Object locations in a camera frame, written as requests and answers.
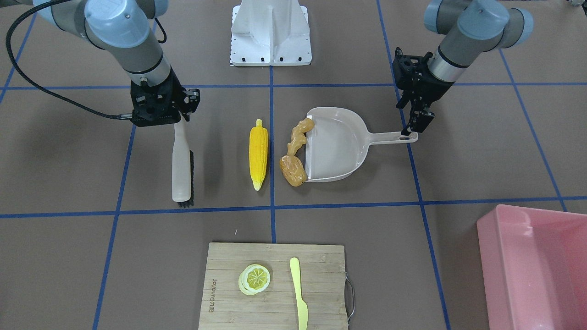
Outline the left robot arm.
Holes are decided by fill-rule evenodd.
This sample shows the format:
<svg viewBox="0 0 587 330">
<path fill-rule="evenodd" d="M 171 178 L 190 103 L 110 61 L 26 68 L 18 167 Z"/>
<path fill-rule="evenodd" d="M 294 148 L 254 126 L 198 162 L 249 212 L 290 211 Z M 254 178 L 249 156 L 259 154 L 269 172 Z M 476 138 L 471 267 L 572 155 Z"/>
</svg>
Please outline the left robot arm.
<svg viewBox="0 0 587 330">
<path fill-rule="evenodd" d="M 480 54 L 527 40 L 534 18 L 526 9 L 508 9 L 496 0 L 433 0 L 424 12 L 424 25 L 444 36 L 434 53 L 405 55 L 400 48 L 394 53 L 394 81 L 402 91 L 396 107 L 410 105 L 400 140 L 424 132 L 435 117 L 431 104 L 443 97 Z"/>
</svg>

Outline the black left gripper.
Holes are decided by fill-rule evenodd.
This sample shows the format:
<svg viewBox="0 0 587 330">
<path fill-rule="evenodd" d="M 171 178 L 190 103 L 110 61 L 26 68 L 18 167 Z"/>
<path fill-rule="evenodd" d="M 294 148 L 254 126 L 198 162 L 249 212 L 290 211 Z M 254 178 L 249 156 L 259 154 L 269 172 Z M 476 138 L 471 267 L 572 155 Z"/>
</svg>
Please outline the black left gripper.
<svg viewBox="0 0 587 330">
<path fill-rule="evenodd" d="M 431 73 L 428 61 L 432 58 L 432 52 L 427 52 L 424 56 L 405 55 L 401 48 L 395 48 L 394 82 L 398 89 L 402 90 L 396 108 L 404 109 L 408 103 L 413 105 L 409 121 L 402 130 L 402 136 L 423 133 L 435 118 L 429 106 L 432 102 L 438 101 L 454 84 L 442 81 Z"/>
</svg>

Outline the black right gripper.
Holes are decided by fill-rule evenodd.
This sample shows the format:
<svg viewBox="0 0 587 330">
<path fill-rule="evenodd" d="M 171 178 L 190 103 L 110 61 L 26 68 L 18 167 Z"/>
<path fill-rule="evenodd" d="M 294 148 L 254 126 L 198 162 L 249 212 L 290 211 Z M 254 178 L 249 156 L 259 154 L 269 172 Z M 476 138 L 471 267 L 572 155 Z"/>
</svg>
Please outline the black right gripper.
<svg viewBox="0 0 587 330">
<path fill-rule="evenodd" d="M 200 90 L 183 87 L 174 71 L 155 86 L 131 82 L 130 94 L 130 121 L 138 127 L 175 124 L 180 118 L 189 121 L 189 114 L 197 110 L 200 102 Z"/>
</svg>

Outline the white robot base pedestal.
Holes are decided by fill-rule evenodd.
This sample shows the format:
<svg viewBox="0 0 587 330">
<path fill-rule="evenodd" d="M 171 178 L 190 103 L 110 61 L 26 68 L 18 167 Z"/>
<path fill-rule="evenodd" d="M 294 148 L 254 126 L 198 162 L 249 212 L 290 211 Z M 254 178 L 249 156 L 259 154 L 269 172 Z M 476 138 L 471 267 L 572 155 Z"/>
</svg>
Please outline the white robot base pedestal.
<svg viewBox="0 0 587 330">
<path fill-rule="evenodd" d="M 312 63 L 308 9 L 297 0 L 243 0 L 231 18 L 232 66 Z"/>
</svg>

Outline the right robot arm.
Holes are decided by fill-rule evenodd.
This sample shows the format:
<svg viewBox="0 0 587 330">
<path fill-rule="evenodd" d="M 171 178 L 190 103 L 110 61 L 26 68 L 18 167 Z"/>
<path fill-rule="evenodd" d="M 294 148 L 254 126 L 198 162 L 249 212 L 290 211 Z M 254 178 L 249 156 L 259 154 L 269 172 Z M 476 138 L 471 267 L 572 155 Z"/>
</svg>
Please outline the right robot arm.
<svg viewBox="0 0 587 330">
<path fill-rule="evenodd" d="M 199 90 L 184 88 L 164 55 L 150 21 L 167 12 L 167 0 L 26 0 L 59 29 L 106 50 L 131 79 L 135 126 L 182 129 L 199 105 Z"/>
</svg>

